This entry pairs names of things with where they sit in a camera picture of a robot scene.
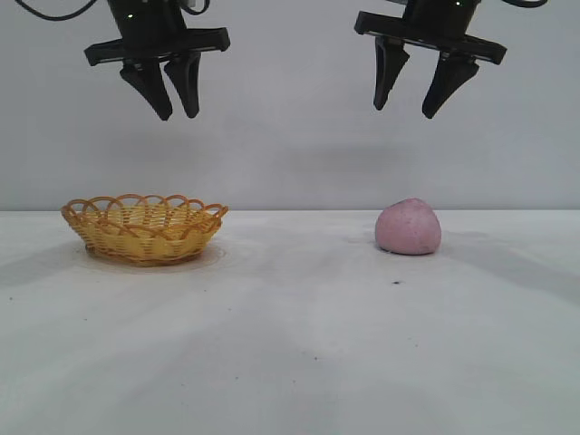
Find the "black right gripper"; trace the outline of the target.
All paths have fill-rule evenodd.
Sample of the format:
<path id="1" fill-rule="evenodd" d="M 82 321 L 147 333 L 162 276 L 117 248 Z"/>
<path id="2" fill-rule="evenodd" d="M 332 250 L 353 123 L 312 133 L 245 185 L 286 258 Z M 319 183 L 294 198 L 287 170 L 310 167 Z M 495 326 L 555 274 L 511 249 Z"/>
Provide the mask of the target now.
<path id="1" fill-rule="evenodd" d="M 375 36 L 373 105 L 381 111 L 410 56 L 411 44 L 440 52 L 422 113 L 432 119 L 448 98 L 479 71 L 476 59 L 499 65 L 503 45 L 467 34 L 478 1 L 418 0 L 406 3 L 401 17 L 361 11 L 354 24 L 358 34 Z"/>

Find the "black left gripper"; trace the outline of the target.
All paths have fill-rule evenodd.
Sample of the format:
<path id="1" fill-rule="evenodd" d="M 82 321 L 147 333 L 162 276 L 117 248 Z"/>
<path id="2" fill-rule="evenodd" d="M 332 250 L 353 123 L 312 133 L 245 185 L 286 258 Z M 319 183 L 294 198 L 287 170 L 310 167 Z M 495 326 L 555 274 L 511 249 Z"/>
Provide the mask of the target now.
<path id="1" fill-rule="evenodd" d="M 110 1 L 108 3 L 121 37 L 96 43 L 84 50 L 89 65 L 121 61 L 121 78 L 132 86 L 167 121 L 173 108 L 157 62 L 164 66 L 186 115 L 199 113 L 198 71 L 201 54 L 224 52 L 230 46 L 227 28 L 188 28 L 180 1 Z"/>

